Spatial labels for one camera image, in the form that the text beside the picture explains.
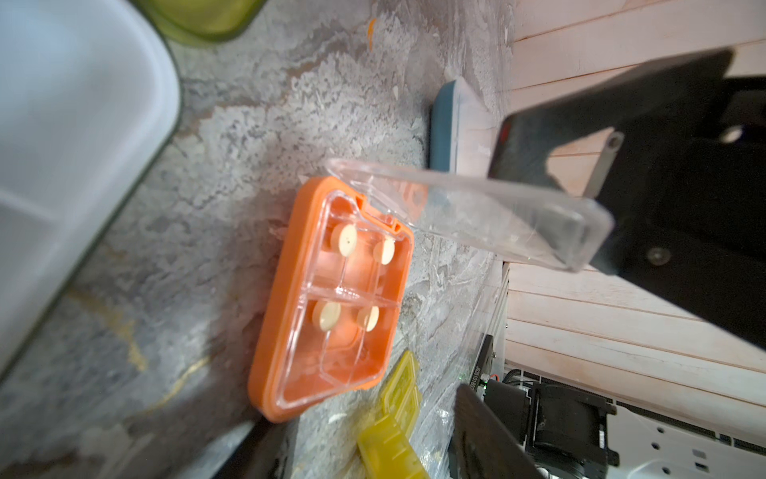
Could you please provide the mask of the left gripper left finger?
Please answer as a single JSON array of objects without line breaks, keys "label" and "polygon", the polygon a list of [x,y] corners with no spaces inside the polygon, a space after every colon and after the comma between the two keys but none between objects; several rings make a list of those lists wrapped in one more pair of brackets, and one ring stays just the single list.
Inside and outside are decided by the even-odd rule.
[{"label": "left gripper left finger", "polygon": [[298,417],[281,423],[262,418],[213,478],[290,478],[298,429]]}]

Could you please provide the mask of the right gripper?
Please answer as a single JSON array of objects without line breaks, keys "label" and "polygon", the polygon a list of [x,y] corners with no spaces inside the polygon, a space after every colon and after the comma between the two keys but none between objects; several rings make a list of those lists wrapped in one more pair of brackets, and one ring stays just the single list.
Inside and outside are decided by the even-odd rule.
[{"label": "right gripper", "polygon": [[732,48],[648,61],[508,116],[489,175],[558,189],[552,151],[604,129],[594,200],[614,219],[592,265],[765,344],[765,80]]}]

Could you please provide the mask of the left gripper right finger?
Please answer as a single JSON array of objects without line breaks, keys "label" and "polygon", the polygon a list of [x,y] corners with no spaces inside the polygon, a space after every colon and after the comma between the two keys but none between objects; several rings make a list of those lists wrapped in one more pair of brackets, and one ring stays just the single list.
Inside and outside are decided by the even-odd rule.
[{"label": "left gripper right finger", "polygon": [[543,478],[468,384],[460,384],[456,391],[453,444],[458,478]]}]

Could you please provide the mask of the orange pillbox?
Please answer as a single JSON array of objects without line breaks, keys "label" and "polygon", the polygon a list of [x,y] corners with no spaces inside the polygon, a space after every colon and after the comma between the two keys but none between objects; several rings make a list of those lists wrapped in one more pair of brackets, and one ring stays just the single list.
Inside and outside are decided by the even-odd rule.
[{"label": "orange pillbox", "polygon": [[249,375],[275,423],[383,379],[418,233],[579,271],[614,227],[596,202],[540,187],[345,159],[325,170],[295,199]]}]

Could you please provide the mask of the blue pillbox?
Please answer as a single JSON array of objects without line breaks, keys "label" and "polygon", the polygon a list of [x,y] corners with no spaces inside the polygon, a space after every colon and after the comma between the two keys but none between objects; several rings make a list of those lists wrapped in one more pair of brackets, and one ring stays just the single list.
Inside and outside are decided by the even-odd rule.
[{"label": "blue pillbox", "polygon": [[442,86],[430,117],[429,169],[486,178],[500,121],[459,77]]}]

